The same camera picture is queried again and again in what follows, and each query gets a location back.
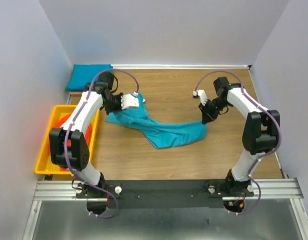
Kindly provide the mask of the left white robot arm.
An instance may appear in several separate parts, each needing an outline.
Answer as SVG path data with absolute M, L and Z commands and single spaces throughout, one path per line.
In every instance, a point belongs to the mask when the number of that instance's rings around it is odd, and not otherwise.
M 67 169 L 76 179 L 87 186 L 91 196 L 98 198 L 110 193 L 105 187 L 104 175 L 90 163 L 90 151 L 86 131 L 97 110 L 106 114 L 120 112 L 128 106 L 123 93 L 114 94 L 116 76 L 110 70 L 96 74 L 91 83 L 84 87 L 81 99 L 69 118 L 49 132 L 51 162 Z

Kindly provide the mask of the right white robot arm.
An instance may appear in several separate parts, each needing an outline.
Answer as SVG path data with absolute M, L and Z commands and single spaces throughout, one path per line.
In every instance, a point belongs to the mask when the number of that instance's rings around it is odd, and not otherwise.
M 230 83 L 226 77 L 219 77 L 213 85 L 217 94 L 213 100 L 197 87 L 192 93 L 194 98 L 200 100 L 198 107 L 202 113 L 202 123 L 205 125 L 215 121 L 229 107 L 235 107 L 245 118 L 242 134 L 244 150 L 220 187 L 227 196 L 235 196 L 248 190 L 252 174 L 261 160 L 279 148 L 280 114 L 254 100 L 241 81 Z

